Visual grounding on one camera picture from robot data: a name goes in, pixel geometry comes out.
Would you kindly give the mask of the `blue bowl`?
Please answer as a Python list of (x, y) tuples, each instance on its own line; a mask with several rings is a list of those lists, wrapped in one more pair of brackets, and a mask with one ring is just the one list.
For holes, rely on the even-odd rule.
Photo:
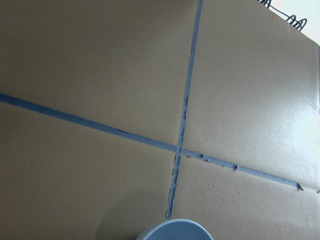
[(213, 240), (200, 224), (188, 219), (171, 219), (144, 230), (136, 240)]

